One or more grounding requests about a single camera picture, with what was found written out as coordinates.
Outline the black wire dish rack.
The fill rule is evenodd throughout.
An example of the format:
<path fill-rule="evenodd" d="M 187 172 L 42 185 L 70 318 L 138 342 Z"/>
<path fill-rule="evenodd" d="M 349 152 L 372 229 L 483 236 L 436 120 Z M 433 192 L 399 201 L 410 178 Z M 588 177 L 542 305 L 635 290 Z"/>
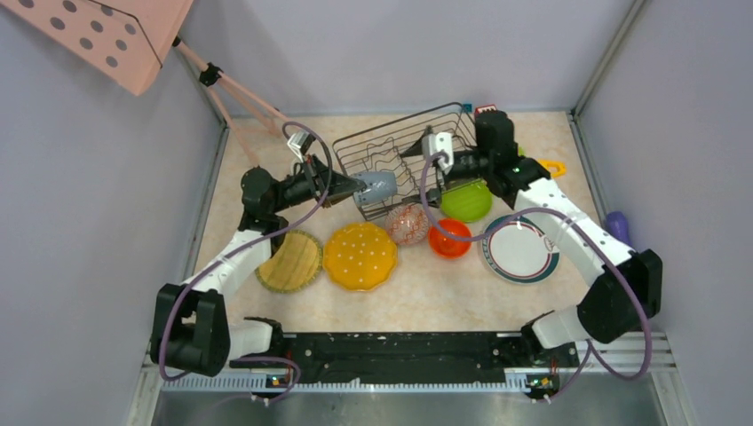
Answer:
<path fill-rule="evenodd" d="M 424 159 L 422 156 L 403 158 L 400 154 L 416 142 L 428 127 L 436 132 L 452 133 L 455 150 L 469 150 L 476 146 L 473 112 L 465 113 L 458 102 L 391 118 L 333 142 L 334 154 L 344 174 L 353 176 L 365 171 L 391 171 L 396 176 L 396 195 L 358 207 L 365 220 L 376 221 L 403 198 L 418 194 Z"/>

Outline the grey mug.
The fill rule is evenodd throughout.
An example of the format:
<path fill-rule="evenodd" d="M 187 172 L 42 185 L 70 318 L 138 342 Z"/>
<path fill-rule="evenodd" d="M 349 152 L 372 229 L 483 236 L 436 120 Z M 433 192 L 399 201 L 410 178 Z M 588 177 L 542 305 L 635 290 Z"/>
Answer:
<path fill-rule="evenodd" d="M 387 200 L 398 192 L 397 179 L 391 171 L 365 171 L 353 177 L 365 185 L 353 195 L 359 207 Z"/>

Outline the blue red patterned bowl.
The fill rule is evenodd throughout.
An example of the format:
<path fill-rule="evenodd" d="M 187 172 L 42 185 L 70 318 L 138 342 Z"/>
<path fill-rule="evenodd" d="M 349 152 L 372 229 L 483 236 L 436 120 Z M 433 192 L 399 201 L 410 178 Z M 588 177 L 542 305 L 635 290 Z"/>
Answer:
<path fill-rule="evenodd" d="M 384 228 L 396 244 L 414 245 L 428 236 L 430 225 L 422 206 L 402 204 L 388 212 Z"/>

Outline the orange bowl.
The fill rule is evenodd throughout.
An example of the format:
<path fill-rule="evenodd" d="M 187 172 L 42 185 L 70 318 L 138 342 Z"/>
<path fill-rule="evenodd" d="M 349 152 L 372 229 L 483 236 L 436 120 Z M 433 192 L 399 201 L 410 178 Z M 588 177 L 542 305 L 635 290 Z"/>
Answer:
<path fill-rule="evenodd" d="M 463 238 L 472 237 L 471 230 L 461 221 L 445 218 L 441 219 L 439 224 L 444 231 L 453 236 Z M 436 226 L 430 228 L 428 241 L 433 253 L 445 259 L 457 259 L 465 256 L 472 246 L 469 241 L 449 238 Z"/>

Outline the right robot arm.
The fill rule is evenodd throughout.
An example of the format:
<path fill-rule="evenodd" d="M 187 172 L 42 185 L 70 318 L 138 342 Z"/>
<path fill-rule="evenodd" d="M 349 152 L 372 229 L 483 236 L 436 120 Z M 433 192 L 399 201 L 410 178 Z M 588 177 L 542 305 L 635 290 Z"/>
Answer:
<path fill-rule="evenodd" d="M 616 239 L 560 190 L 537 160 L 519 153 L 514 124 L 500 110 L 477 113 L 475 146 L 456 150 L 453 139 L 426 128 L 401 156 L 421 155 L 434 167 L 441 189 L 472 178 L 540 228 L 576 267 L 588 286 L 582 301 L 529 321 L 520 352 L 533 366 L 552 359 L 557 347 L 582 340 L 611 343 L 648 321 L 662 306 L 661 258 Z"/>

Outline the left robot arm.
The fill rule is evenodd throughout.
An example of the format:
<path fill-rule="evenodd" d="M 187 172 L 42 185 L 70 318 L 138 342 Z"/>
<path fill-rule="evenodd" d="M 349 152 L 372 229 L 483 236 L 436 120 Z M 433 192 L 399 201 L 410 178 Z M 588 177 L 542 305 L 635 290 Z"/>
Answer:
<path fill-rule="evenodd" d="M 365 188 L 359 179 L 335 171 L 331 152 L 320 160 L 309 153 L 322 139 L 304 125 L 288 138 L 297 157 L 297 169 L 278 180 L 256 166 L 241 178 L 243 211 L 227 245 L 199 272 L 181 284 L 166 284 L 155 299 L 150 358 L 162 379 L 176 381 L 198 374 L 217 375 L 230 360 L 251 355 L 264 367 L 284 356 L 284 342 L 267 319 L 249 319 L 236 329 L 229 326 L 227 302 L 256 269 L 272 259 L 285 236 L 313 215 L 309 210 L 291 223 L 285 209 L 314 200 L 315 209 L 329 207 Z"/>

